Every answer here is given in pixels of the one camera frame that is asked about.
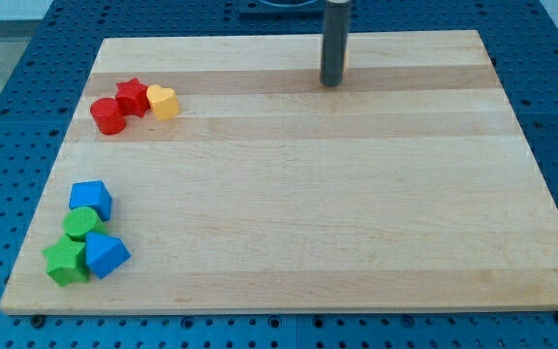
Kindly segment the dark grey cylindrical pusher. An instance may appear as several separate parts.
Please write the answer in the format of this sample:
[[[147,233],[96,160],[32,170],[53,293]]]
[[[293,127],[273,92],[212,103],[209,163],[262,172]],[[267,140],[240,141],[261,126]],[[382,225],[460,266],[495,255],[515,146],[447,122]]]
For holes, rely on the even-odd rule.
[[[323,86],[336,87],[343,80],[350,12],[349,0],[325,1],[320,64],[320,83]]]

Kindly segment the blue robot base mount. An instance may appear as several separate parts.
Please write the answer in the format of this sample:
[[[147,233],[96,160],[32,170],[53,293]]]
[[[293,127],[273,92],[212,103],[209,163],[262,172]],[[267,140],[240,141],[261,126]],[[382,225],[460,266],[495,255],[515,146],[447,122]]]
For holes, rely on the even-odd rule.
[[[324,0],[237,0],[241,16],[321,14]]]

